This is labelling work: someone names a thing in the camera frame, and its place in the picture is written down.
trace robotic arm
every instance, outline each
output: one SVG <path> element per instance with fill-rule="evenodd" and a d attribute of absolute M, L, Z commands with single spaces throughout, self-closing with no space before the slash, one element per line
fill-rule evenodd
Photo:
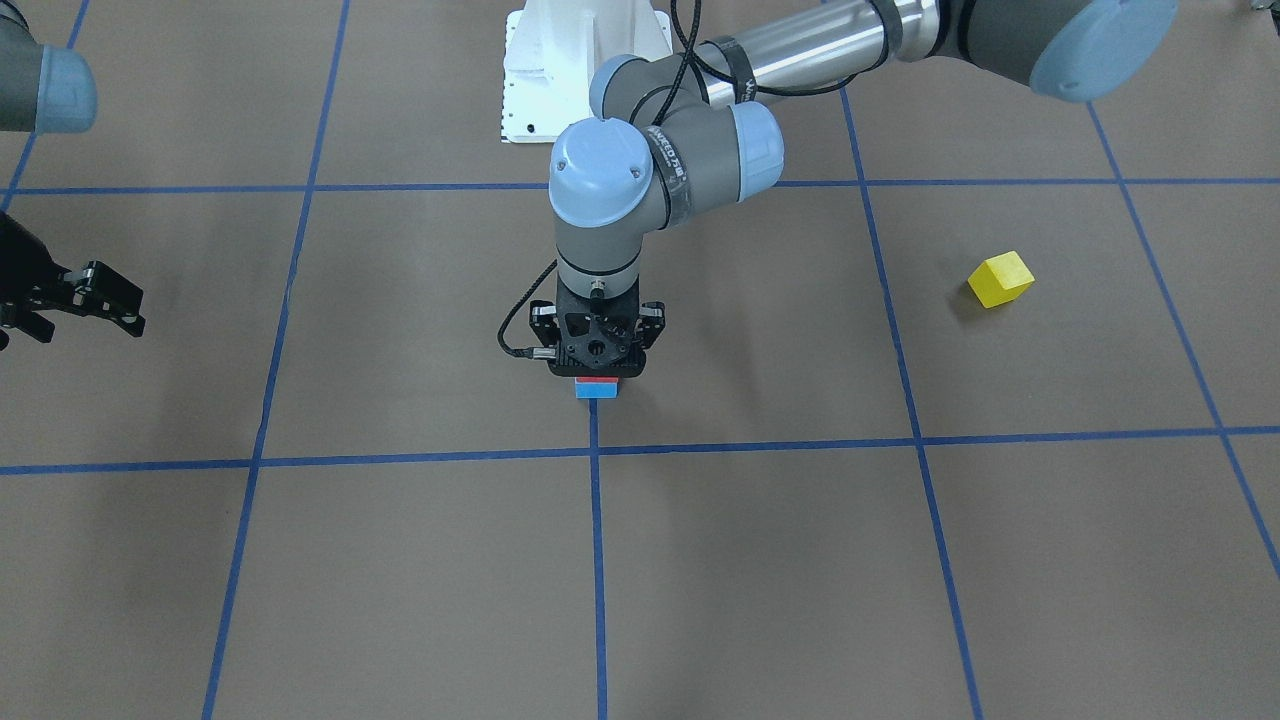
<path fill-rule="evenodd" d="M 832 0 L 695 45 L 689 58 L 605 61 L 591 82 L 594 118 L 552 150 L 558 277 L 554 304 L 530 304 L 540 347 L 503 348 L 563 377 L 639 375 L 666 325 L 660 302 L 640 302 L 643 238 L 777 183 L 783 140 L 767 105 L 934 55 L 1084 102 L 1147 61 L 1176 9 L 1176 0 Z"/>
<path fill-rule="evenodd" d="M 84 58 L 37 45 L 18 8 L 0 0 L 0 131 L 84 132 L 96 115 L 97 88 Z M 49 342 L 54 324 L 37 313 L 61 310 L 105 318 L 140 337 L 146 327 L 141 305 L 142 290 L 105 263 L 72 272 L 0 210 L 0 328 Z M 8 345 L 0 331 L 0 350 Z"/>

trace blue block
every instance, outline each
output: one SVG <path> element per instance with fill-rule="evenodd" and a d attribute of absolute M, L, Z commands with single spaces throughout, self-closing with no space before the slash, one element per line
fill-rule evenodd
<path fill-rule="evenodd" d="M 618 383 L 584 383 L 575 378 L 573 391 L 579 400 L 613 400 L 618 396 Z"/>

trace gray robot arm segment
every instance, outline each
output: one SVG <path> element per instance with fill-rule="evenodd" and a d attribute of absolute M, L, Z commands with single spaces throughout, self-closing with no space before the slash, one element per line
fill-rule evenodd
<path fill-rule="evenodd" d="M 526 356 L 562 375 L 644 369 L 666 315 L 660 304 L 640 304 L 643 237 L 777 182 L 783 143 L 764 104 L 933 55 L 1087 101 L 1146 63 L 1176 8 L 1176 0 L 832 0 L 699 45 L 660 128 L 652 123 L 682 58 L 608 60 L 591 82 L 595 118 L 570 127 L 553 150 L 557 301 L 531 309 L 543 347 Z"/>
<path fill-rule="evenodd" d="M 74 50 L 38 45 L 27 20 L 0 0 L 0 131 L 84 132 L 97 117 L 97 87 Z"/>

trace floor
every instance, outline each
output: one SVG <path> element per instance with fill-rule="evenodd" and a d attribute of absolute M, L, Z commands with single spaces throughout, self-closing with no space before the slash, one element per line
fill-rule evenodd
<path fill-rule="evenodd" d="M 553 251 L 516 3 L 23 5 L 101 111 L 0 137 L 0 200 L 148 327 L 0 356 L 0 717 L 1280 716 L 1244 0 L 1094 105 L 940 59 L 778 106 L 782 187 L 650 238 L 669 328 L 591 402 L 493 341 Z"/>

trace grid line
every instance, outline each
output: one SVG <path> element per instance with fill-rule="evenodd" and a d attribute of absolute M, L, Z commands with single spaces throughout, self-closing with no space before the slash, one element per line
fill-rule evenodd
<path fill-rule="evenodd" d="M 1219 437 L 1222 432 L 1233 437 L 1280 436 L 1280 425 L 1242 425 L 1217 428 L 1156 428 L 1147 430 L 1085 430 L 1060 433 L 1012 433 L 992 436 L 923 436 L 920 443 L 934 446 L 970 445 L 1037 445 L 1060 442 L 1112 442 L 1132 439 L 1178 439 L 1197 437 Z M 741 452 L 805 452 L 822 450 L 874 450 L 883 447 L 914 447 L 914 437 L 829 439 L 829 441 L 778 441 L 778 442 L 730 442 L 730 443 L 689 443 L 689 445 L 620 445 L 600 446 L 600 457 L 621 457 L 635 455 L 695 455 Z M 411 465 L 433 462 L 485 462 L 495 460 L 545 460 L 556 457 L 590 457 L 590 447 L 556 447 L 535 450 L 480 450 L 445 452 L 398 452 L 384 455 L 315 455 L 262 457 L 261 468 L 326 468 L 340 465 Z M 49 465 L 8 465 L 0 466 L 0 477 L 17 475 L 64 475 L 87 473 L 157 473 L 191 470 L 244 470 L 252 460 L 172 460 L 145 462 L 81 462 Z"/>
<path fill-rule="evenodd" d="M 608 625 L 604 614 L 604 511 L 600 500 L 600 409 L 599 401 L 588 401 L 589 455 L 591 459 L 591 557 L 595 578 L 595 714 L 598 720 L 609 717 Z"/>
<path fill-rule="evenodd" d="M 881 293 L 884 300 L 884 314 L 888 318 L 890 334 L 893 338 L 893 351 L 897 355 L 897 372 L 902 382 L 902 398 L 906 402 L 906 414 L 911 423 L 911 445 L 915 447 L 915 459 L 920 468 L 920 480 L 924 483 L 924 498 L 929 506 L 929 521 L 933 525 L 933 541 L 938 548 L 938 564 L 942 569 L 942 582 L 946 587 L 947 603 L 951 609 L 951 624 L 956 635 L 956 647 L 960 652 L 965 687 L 969 692 L 969 706 L 974 720 L 983 720 L 982 698 L 978 694 L 978 679 L 973 669 L 973 657 L 969 653 L 969 637 L 965 633 L 964 614 L 960 610 L 960 596 L 956 592 L 955 575 L 951 571 L 951 553 L 947 550 L 947 537 L 942 528 L 942 514 L 938 510 L 938 500 L 933 492 L 933 473 L 929 470 L 929 457 L 925 452 L 923 433 L 920 432 L 915 393 L 911 391 L 911 375 L 906 366 L 906 352 L 902 348 L 902 333 L 897 325 L 897 314 L 893 310 L 893 293 L 890 290 L 888 272 L 884 266 L 879 229 L 876 225 L 876 209 L 872 205 L 870 187 L 867 183 L 867 173 L 863 168 L 861 149 L 858 145 L 858 124 L 854 120 L 854 109 L 849 102 L 849 94 L 841 90 L 840 100 L 845 110 L 845 124 L 849 128 L 849 145 L 854 154 L 854 168 L 858 170 L 858 190 L 863 199 L 863 211 L 867 214 L 867 231 L 870 236 L 872 252 L 876 256 L 876 274 L 879 277 Z"/>
<path fill-rule="evenodd" d="M 26 187 L 14 191 L 23 196 L 64 195 L 236 195 L 248 192 L 303 193 L 305 184 L 177 184 L 177 186 L 118 186 L 118 187 Z"/>
<path fill-rule="evenodd" d="M 209 685 L 205 691 L 202 720 L 211 720 L 214 705 L 218 701 L 218 683 L 221 680 L 223 659 L 227 652 L 227 638 L 230 633 L 232 612 L 236 607 L 236 591 L 239 585 L 241 562 L 244 559 L 244 543 L 248 537 L 250 518 L 253 512 L 253 497 L 257 491 L 259 473 L 262 468 L 262 454 L 266 446 L 268 428 L 271 421 L 271 404 L 275 400 L 275 380 L 280 370 L 280 356 L 284 352 L 284 337 L 289 327 L 289 304 L 293 282 L 298 275 L 298 259 L 307 234 L 307 220 L 311 214 L 311 201 L 315 197 L 316 177 L 320 173 L 320 156 L 324 152 L 325 131 L 329 124 L 329 109 L 333 105 L 333 91 L 338 83 L 338 65 L 342 63 L 342 46 L 347 35 L 347 19 L 351 14 L 351 0 L 342 0 L 338 27 L 333 44 L 333 56 L 329 61 L 329 76 L 325 86 L 324 102 L 320 106 L 320 120 L 316 123 L 315 146 L 311 151 L 311 169 L 307 173 L 307 192 L 302 200 L 298 215 L 298 231 L 293 240 L 293 254 L 289 259 L 289 273 L 284 283 L 284 297 L 280 300 L 280 318 L 275 329 L 275 347 L 271 351 L 271 365 L 266 375 L 266 389 L 262 393 L 262 419 L 257 437 L 253 441 L 253 456 L 250 460 L 248 479 L 244 483 L 244 501 L 241 507 L 239 525 L 236 530 L 236 546 L 232 552 L 230 570 L 227 574 L 227 593 L 223 598 L 223 612 L 218 625 L 218 639 L 214 644 L 214 657 L 209 669 Z"/>
<path fill-rule="evenodd" d="M 1111 141 L 1107 140 L 1107 132 L 1102 127 L 1102 118 L 1098 117 L 1098 111 L 1093 106 L 1093 102 L 1088 102 L 1087 108 L 1089 110 L 1089 118 L 1093 119 L 1093 127 L 1097 129 L 1098 140 L 1102 142 L 1102 150 L 1106 152 L 1107 161 L 1111 164 L 1111 172 L 1115 173 L 1116 186 L 1120 188 L 1120 193 L 1124 196 L 1125 206 L 1129 209 L 1129 218 L 1133 220 L 1133 227 L 1138 232 L 1138 240 L 1142 242 L 1142 249 L 1147 254 L 1147 263 L 1151 265 L 1151 272 L 1156 275 L 1156 284 L 1160 286 L 1160 293 L 1165 299 L 1165 307 L 1169 310 L 1169 316 L 1172 319 L 1174 327 L 1178 329 L 1178 337 L 1181 340 L 1183 350 L 1187 352 L 1187 360 L 1190 363 L 1192 372 L 1196 374 L 1196 382 L 1199 384 L 1201 395 L 1204 397 L 1204 405 L 1208 407 L 1210 416 L 1213 419 L 1213 427 L 1222 442 L 1222 450 L 1226 452 L 1226 457 L 1231 464 L 1231 471 L 1235 473 L 1235 480 L 1240 486 L 1240 493 L 1244 496 L 1244 502 L 1249 509 L 1249 514 L 1253 516 L 1253 524 L 1257 527 L 1258 536 L 1262 538 L 1262 546 L 1266 548 L 1267 556 L 1271 560 L 1271 569 L 1275 571 L 1276 578 L 1280 578 L 1280 555 L 1276 552 L 1276 546 L 1271 539 L 1267 523 L 1262 518 L 1262 510 L 1258 507 L 1258 502 L 1253 496 L 1253 488 L 1249 487 L 1249 480 L 1244 475 L 1240 460 L 1235 455 L 1235 447 L 1231 445 L 1231 436 L 1226 432 L 1222 423 L 1222 415 L 1217 409 L 1217 402 L 1213 400 L 1213 393 L 1210 391 L 1208 379 L 1204 377 L 1204 370 L 1201 368 L 1199 359 L 1196 356 L 1196 348 L 1192 346 L 1190 334 L 1187 332 L 1187 327 L 1183 324 L 1183 318 L 1178 313 L 1178 305 L 1174 302 L 1174 296 L 1169 290 L 1169 283 L 1165 281 L 1165 273 L 1160 269 L 1160 261 L 1156 259 L 1156 250 L 1152 247 L 1151 238 L 1147 236 L 1147 229 L 1142 223 L 1142 217 L 1138 214 L 1138 206 L 1133 201 L 1133 193 L 1129 192 L 1129 184 L 1125 181 L 1124 173 L 1120 172 L 1120 163 L 1116 160 L 1116 155 L 1111 149 Z"/>

